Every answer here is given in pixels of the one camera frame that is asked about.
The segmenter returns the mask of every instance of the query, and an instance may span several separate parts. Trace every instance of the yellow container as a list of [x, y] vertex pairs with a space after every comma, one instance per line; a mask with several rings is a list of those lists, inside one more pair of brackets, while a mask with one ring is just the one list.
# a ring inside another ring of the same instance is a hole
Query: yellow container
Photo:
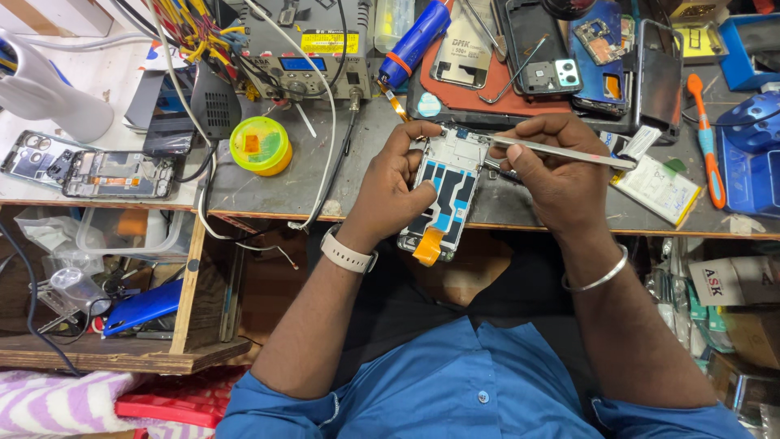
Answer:
[[230, 134], [230, 153], [245, 170], [269, 177], [282, 172], [293, 157], [287, 131], [275, 120], [250, 117]]

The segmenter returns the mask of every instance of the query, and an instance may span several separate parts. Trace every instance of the warning label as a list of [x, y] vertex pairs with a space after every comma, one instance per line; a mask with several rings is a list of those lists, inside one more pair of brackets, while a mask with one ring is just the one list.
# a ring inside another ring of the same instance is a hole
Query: warning label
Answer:
[[[346, 52], [357, 53], [360, 34], [356, 30], [348, 30], [346, 36]], [[300, 48], [304, 52], [339, 53], [344, 51], [343, 30], [305, 30], [300, 37]]]

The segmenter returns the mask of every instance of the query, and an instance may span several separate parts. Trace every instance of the striped cloth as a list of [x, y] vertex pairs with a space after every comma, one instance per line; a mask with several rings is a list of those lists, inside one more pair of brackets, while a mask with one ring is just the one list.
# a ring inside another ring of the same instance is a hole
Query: striped cloth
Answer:
[[154, 439], [201, 439], [214, 433], [182, 423], [117, 416], [117, 397], [146, 377], [115, 372], [93, 372], [83, 378], [25, 370], [0, 372], [0, 438], [49, 439], [141, 427]]

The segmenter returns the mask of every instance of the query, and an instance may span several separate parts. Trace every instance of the digital display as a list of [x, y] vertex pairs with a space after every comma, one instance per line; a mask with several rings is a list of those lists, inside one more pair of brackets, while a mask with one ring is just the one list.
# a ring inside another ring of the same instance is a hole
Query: digital display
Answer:
[[[279, 58], [284, 70], [314, 70], [305, 58]], [[311, 62], [321, 71], [325, 71], [325, 60], [322, 58], [311, 58]]]

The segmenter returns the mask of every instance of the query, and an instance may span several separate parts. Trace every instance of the silver bangle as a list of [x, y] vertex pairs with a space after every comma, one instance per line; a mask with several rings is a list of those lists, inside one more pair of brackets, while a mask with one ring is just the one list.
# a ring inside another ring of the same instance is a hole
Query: silver bangle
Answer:
[[629, 249], [622, 244], [618, 244], [618, 247], [620, 247], [623, 250], [623, 257], [620, 259], [620, 262], [618, 262], [618, 265], [616, 265], [615, 268], [611, 269], [609, 273], [605, 274], [604, 277], [593, 282], [592, 284], [585, 285], [584, 287], [572, 288], [569, 286], [569, 280], [566, 279], [566, 273], [563, 273], [563, 277], [561, 278], [561, 286], [563, 287], [563, 289], [568, 291], [569, 293], [581, 293], [583, 291], [590, 290], [591, 288], [598, 287], [599, 285], [615, 277], [615, 275], [619, 273], [624, 266], [626, 266], [626, 261], [629, 260]]

